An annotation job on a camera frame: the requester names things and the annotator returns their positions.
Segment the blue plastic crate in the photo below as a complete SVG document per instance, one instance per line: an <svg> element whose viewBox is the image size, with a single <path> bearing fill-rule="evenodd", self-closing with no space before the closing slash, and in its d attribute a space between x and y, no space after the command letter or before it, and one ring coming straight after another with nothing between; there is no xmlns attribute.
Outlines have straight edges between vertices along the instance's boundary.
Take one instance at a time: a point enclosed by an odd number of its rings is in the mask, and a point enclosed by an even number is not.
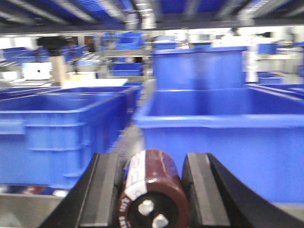
<svg viewBox="0 0 304 228"><path fill-rule="evenodd" d="M5 90L0 90L0 100L28 96L36 93L41 93L50 90L57 90L61 87L10 87L5 88Z"/></svg>
<svg viewBox="0 0 304 228"><path fill-rule="evenodd" d="M280 84L283 82L283 77L276 73L261 71L257 72L259 84Z"/></svg>
<svg viewBox="0 0 304 228"><path fill-rule="evenodd" d="M116 58L113 58L113 62L125 63L126 61L127 61L126 57L116 57Z"/></svg>
<svg viewBox="0 0 304 228"><path fill-rule="evenodd" d="M0 183L74 186L121 129L121 95L43 94L0 101Z"/></svg>
<svg viewBox="0 0 304 228"><path fill-rule="evenodd" d="M141 76L143 75L142 63L116 63L112 68L113 76Z"/></svg>
<svg viewBox="0 0 304 228"><path fill-rule="evenodd" d="M251 88L157 91L135 114L146 149L214 154L269 201L304 202L304 100Z"/></svg>
<svg viewBox="0 0 304 228"><path fill-rule="evenodd" d="M117 50L136 50L141 46L140 37L121 37L116 43Z"/></svg>
<svg viewBox="0 0 304 228"><path fill-rule="evenodd" d="M122 108L128 112L124 116L122 128L125 128L131 120L137 108L137 98L140 92L139 86L113 86L113 87L77 87L70 89L59 89L47 93L76 93L76 94L96 94L96 93L118 93L123 96Z"/></svg>
<svg viewBox="0 0 304 228"><path fill-rule="evenodd" d="M298 66L299 77L304 77L304 66Z"/></svg>
<svg viewBox="0 0 304 228"><path fill-rule="evenodd" d="M274 55L277 54L277 43L259 44L257 53L258 55Z"/></svg>
<svg viewBox="0 0 304 228"><path fill-rule="evenodd" d="M139 87L139 91L137 93L136 100L140 100L141 99L141 97L142 97L142 90L144 88L142 82L126 82L124 84L124 86L138 86Z"/></svg>
<svg viewBox="0 0 304 228"><path fill-rule="evenodd" d="M72 60L70 51L62 50L62 55L65 57L66 62ZM43 48L35 51L27 51L15 57L16 61L21 65L22 63L30 62L49 62L49 52Z"/></svg>
<svg viewBox="0 0 304 228"><path fill-rule="evenodd" d="M80 58L86 51L86 45L72 45L62 47L61 50L67 50L70 52L71 57Z"/></svg>
<svg viewBox="0 0 304 228"><path fill-rule="evenodd" d="M156 50L153 75L158 89L241 88L246 47Z"/></svg>
<svg viewBox="0 0 304 228"><path fill-rule="evenodd" d="M2 49L3 57L8 62L15 62L16 56L23 54L26 51L28 51L28 49L25 47L23 47L23 48L22 47L13 47L13 48Z"/></svg>
<svg viewBox="0 0 304 228"><path fill-rule="evenodd" d="M154 42L155 49L175 49L179 42L177 41L168 41L168 42Z"/></svg>

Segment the metal shelf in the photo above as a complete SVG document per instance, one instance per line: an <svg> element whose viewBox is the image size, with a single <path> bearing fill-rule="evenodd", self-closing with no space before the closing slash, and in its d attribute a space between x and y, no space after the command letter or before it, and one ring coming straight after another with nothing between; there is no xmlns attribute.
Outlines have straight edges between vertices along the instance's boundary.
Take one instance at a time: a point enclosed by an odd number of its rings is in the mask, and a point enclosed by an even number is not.
<svg viewBox="0 0 304 228"><path fill-rule="evenodd" d="M146 57L151 56L151 50L106 50L101 53L104 57Z"/></svg>
<svg viewBox="0 0 304 228"><path fill-rule="evenodd" d="M257 55L257 60L287 60L287 59L298 59L295 54L277 54L277 55Z"/></svg>

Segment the capacitor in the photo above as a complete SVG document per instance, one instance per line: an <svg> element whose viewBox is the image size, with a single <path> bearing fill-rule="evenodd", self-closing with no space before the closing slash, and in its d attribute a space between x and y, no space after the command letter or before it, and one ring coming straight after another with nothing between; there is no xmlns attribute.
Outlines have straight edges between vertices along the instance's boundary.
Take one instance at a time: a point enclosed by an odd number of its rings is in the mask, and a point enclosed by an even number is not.
<svg viewBox="0 0 304 228"><path fill-rule="evenodd" d="M121 228L188 227L188 199L170 155L151 149L131 158L117 210Z"/></svg>

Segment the black machine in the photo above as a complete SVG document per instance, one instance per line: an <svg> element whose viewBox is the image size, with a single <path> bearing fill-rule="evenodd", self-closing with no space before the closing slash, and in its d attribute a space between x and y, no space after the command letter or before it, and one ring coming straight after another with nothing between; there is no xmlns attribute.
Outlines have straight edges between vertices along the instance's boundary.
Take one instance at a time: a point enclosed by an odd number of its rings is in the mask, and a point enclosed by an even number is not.
<svg viewBox="0 0 304 228"><path fill-rule="evenodd" d="M76 186L40 228L117 228L122 157L95 154ZM190 228L304 228L240 182L212 154L188 153L182 184Z"/></svg>

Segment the crate rim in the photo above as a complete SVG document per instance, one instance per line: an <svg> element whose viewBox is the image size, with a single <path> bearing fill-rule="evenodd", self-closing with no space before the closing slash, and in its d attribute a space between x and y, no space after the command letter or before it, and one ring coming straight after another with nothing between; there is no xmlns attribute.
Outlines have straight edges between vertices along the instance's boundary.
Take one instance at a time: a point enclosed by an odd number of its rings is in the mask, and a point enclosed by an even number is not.
<svg viewBox="0 0 304 228"><path fill-rule="evenodd" d="M286 99L293 99L304 105L304 100L289 95L274 93L272 91L241 88L262 91L267 94L276 94ZM135 113L134 125L143 129L151 128L183 128L183 127L206 127L206 128L290 128L303 127L304 114L236 114L236 115L149 115L155 94Z"/></svg>
<svg viewBox="0 0 304 228"><path fill-rule="evenodd" d="M67 94L67 93L53 93L53 94L36 94L36 95L29 95L29 96L25 96L25 97L35 97L35 96L56 96L56 95L71 95L71 93ZM106 98L105 100L102 100L102 101L98 101L98 102L94 102L92 104L89 104L89 105L86 105L84 107L81 107L79 109L73 109L73 110L58 110L58 111L53 111L53 110L11 110L11 111L2 111L0 110L0 114L11 114L11 113L23 113L23 114L41 114L41 113L44 113L44 114L49 114L49 113L58 113L58 114L75 114L75 113L83 113L83 112L86 112L88 111L89 109L92 109L93 107L96 107L98 105L101 105L103 103L107 103L109 102L110 100L115 100L115 99L119 99L119 97L122 97L123 95L122 94L114 94L113 92L112 93L101 93L101 94L85 94L85 95L112 95L112 96L109 96L108 98ZM14 98L8 98L6 99L5 101L8 101L8 100L12 100L12 99L22 99L23 97L14 97Z"/></svg>

